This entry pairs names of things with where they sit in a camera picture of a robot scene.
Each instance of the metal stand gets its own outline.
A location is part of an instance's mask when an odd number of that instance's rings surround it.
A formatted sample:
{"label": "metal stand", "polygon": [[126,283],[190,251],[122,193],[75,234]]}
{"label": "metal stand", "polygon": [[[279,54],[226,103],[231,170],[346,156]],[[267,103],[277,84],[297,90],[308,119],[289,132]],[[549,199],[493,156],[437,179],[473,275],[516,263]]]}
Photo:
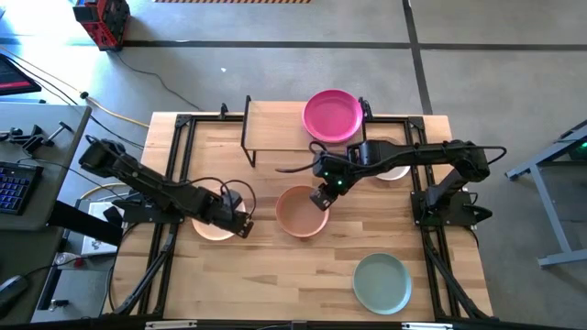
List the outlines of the metal stand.
{"label": "metal stand", "polygon": [[578,126],[574,127],[568,134],[564,134],[564,141],[561,143],[554,143],[552,146],[546,148],[544,151],[537,154],[527,162],[515,167],[513,170],[508,171],[505,176],[510,181],[515,181],[520,175],[530,173],[534,179],[534,183],[537,186],[540,199],[544,204],[544,208],[547,211],[548,219],[554,230],[554,234],[559,241],[560,249],[562,253],[549,255],[545,258],[538,259],[538,265],[540,267],[557,265],[561,263],[575,262],[587,260],[587,249],[575,250],[570,248],[569,241],[565,235],[562,227],[561,219],[555,207],[554,200],[548,192],[547,185],[545,184],[542,169],[547,166],[568,166],[568,165],[582,165],[578,161],[570,162],[554,162],[553,160],[560,156],[568,153],[572,149],[576,149],[587,142],[587,121],[582,122]]}

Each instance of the concrete floor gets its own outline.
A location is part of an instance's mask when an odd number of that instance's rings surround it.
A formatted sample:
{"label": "concrete floor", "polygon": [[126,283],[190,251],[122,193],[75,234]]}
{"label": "concrete floor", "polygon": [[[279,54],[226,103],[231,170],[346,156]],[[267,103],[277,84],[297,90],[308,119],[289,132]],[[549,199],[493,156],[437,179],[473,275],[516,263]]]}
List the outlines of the concrete floor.
{"label": "concrete floor", "polygon": [[[21,46],[8,46],[12,51],[125,116],[149,122],[154,111],[193,110],[155,79],[122,66],[116,56],[93,47],[59,46],[87,37],[69,16],[67,1],[56,7],[35,1],[64,19],[43,25],[47,16],[38,16],[37,25],[27,24],[19,2],[10,1],[0,20],[0,38],[23,40]],[[409,40],[401,0],[315,0],[311,5],[128,2],[134,18],[127,39],[133,40]],[[411,3],[421,42],[587,43],[587,3],[580,0]],[[246,94],[258,100],[301,101],[326,88],[342,88],[370,100],[375,113],[422,114],[409,49],[126,48],[120,55],[136,68],[159,73],[172,89],[205,110],[217,110],[224,102],[239,111]],[[509,182],[502,174],[585,119],[587,52],[423,51],[422,58],[432,109],[449,115],[453,136],[510,151],[492,166],[490,179],[470,186],[480,193],[479,205],[494,212],[480,224],[479,237],[495,315],[506,321],[586,328],[587,261],[538,267],[537,257],[559,252],[558,244],[532,181]],[[61,103],[47,93],[27,97]],[[94,115],[126,138],[144,141],[145,129],[99,110]],[[93,124],[87,131],[107,136]],[[72,203],[91,188],[71,174],[61,199]],[[585,240],[585,225],[573,224],[569,230]],[[97,277],[91,285],[102,287],[102,280]]]}

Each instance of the plate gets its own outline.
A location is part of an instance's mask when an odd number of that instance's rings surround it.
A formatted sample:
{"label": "plate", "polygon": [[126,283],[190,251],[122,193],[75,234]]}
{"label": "plate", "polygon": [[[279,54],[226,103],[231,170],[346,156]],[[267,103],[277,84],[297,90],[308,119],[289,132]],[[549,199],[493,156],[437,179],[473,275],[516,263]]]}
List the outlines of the plate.
{"label": "plate", "polygon": [[389,315],[401,311],[410,301],[412,279],[402,261],[387,253],[375,253],[357,265],[352,288],[368,310]]}
{"label": "plate", "polygon": [[352,138],[362,120],[363,111],[359,101],[340,90],[327,90],[314,95],[302,113],[302,122],[308,133],[327,143]]}
{"label": "plate", "polygon": [[[237,211],[246,212],[245,211],[245,203],[241,202],[237,206]],[[194,226],[195,231],[200,234],[201,237],[212,240],[212,241],[220,241],[229,239],[234,236],[233,233],[226,231],[224,229],[220,229],[215,225],[207,225],[195,219],[192,219],[192,225]]]}

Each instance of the keyboard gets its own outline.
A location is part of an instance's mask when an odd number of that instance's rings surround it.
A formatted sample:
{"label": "keyboard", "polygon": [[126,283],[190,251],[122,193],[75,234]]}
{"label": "keyboard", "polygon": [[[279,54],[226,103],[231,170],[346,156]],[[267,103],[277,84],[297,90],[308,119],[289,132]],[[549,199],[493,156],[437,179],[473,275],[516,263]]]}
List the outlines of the keyboard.
{"label": "keyboard", "polygon": [[42,172],[40,166],[0,161],[0,214],[22,215]]}

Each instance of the gray desk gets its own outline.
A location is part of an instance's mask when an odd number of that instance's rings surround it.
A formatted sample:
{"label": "gray desk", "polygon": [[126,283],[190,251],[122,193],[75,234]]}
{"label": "gray desk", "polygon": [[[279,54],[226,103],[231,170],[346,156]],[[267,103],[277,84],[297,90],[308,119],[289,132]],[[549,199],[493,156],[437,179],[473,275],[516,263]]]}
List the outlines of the gray desk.
{"label": "gray desk", "polygon": [[[63,121],[73,129],[74,133],[61,132],[54,140],[54,147],[40,148],[35,153],[35,157],[70,166],[90,114],[91,109],[85,106],[0,104],[0,129],[19,127],[27,134],[33,124],[37,124],[46,131],[45,134],[50,134],[58,128],[59,121]],[[16,161],[23,157],[26,156],[20,150],[20,146],[13,146],[7,142],[0,143],[1,160]],[[45,168],[43,177],[37,190],[31,196],[26,212],[17,220],[31,219],[34,220],[31,223],[42,224],[50,217],[67,170],[49,164],[41,165]],[[0,227],[10,227],[9,223],[14,221],[14,216],[0,214],[0,223],[4,222]],[[0,281],[3,282],[17,274],[22,275],[35,268],[51,264],[62,234],[61,228],[41,227],[37,231],[0,230]],[[29,322],[47,272],[47,270],[39,271],[30,277],[27,292],[18,300],[12,311],[0,320],[0,325]]]}

